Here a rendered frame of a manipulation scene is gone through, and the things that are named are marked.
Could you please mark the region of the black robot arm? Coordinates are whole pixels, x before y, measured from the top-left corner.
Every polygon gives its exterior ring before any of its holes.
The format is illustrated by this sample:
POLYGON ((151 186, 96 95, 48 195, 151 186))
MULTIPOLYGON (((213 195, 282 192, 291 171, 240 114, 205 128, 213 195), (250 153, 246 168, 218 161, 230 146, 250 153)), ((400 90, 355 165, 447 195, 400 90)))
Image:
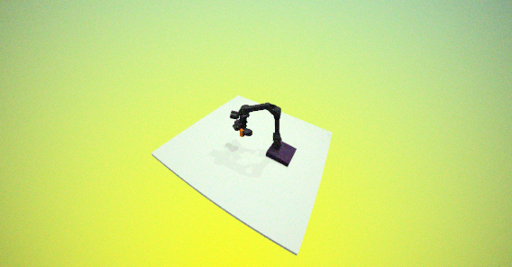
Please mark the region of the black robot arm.
MULTIPOLYGON (((269 102, 263 103, 263 104, 258 104, 258 105, 253 105, 253 106, 242 105, 238 112, 233 111, 233 110, 231 111, 230 118, 237 120, 240 117, 241 122, 246 122, 247 117, 250 116, 249 115, 250 112, 260 111, 260 110, 265 110, 265 109, 268 110, 274 116, 274 119, 275 119, 275 133, 273 133, 273 136, 272 136, 273 137, 272 141, 274 143, 272 144, 271 149, 278 152, 280 147, 282 146, 282 138, 281 138, 280 132, 279 132, 279 119, 281 116, 281 107, 273 105, 269 102)), ((242 124, 239 123, 239 121, 238 121, 238 123, 233 124, 233 129, 235 131, 239 131, 240 129, 242 129, 242 124)))

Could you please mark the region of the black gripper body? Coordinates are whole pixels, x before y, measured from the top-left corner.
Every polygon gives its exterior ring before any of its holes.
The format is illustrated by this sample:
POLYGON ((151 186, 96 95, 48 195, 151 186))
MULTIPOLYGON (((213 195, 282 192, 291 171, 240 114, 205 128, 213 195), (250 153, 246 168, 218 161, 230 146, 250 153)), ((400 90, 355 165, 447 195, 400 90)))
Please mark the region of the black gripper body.
POLYGON ((251 130, 250 130, 250 129, 248 129, 248 128, 246 128, 246 127, 247 127, 247 124, 246 124, 246 123, 248 123, 248 122, 247 122, 247 121, 246 121, 246 122, 241 122, 241 121, 240 121, 240 119, 238 119, 238 120, 235 120, 235 121, 234 121, 234 123, 238 123, 238 121, 239 121, 239 123, 241 123, 241 124, 242 124, 243 134, 244 134, 244 135, 249 135, 249 134, 251 134, 251 130))

